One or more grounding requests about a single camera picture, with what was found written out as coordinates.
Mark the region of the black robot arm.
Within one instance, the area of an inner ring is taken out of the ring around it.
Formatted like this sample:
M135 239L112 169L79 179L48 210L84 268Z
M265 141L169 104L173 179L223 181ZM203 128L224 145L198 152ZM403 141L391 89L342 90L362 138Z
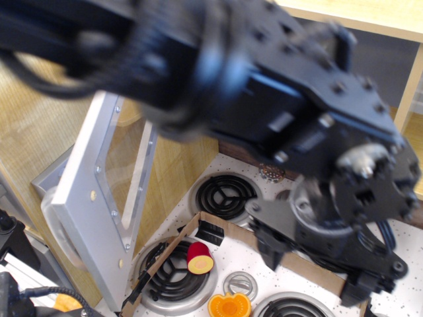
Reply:
M271 269L298 250L345 273L343 306L406 275L388 221L418 207L421 175L352 72L354 44L271 1L1 2L1 60L34 90L133 98L169 139L204 134L302 175L290 202L248 203L258 249Z

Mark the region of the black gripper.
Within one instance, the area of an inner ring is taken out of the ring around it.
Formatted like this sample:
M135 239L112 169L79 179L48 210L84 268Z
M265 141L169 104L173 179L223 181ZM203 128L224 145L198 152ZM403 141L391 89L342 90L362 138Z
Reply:
M391 293L408 266L394 249L396 240L387 220L376 220L381 239L368 228L363 213L358 221L346 222L331 198L330 187L309 178L290 190L288 201L251 199L246 210L258 252L272 271L288 252L298 251L321 267L343 273L347 280L341 305L352 307L373 293Z

